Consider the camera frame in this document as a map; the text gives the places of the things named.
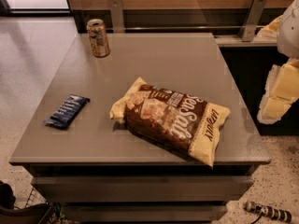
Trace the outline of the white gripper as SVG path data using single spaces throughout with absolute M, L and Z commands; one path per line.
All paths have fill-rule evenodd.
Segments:
M 277 39 L 278 51 L 293 58 L 282 66 L 274 64 L 266 80 L 257 120 L 274 124 L 299 99 L 299 0 L 293 0 L 283 15 L 265 25 L 257 36 Z

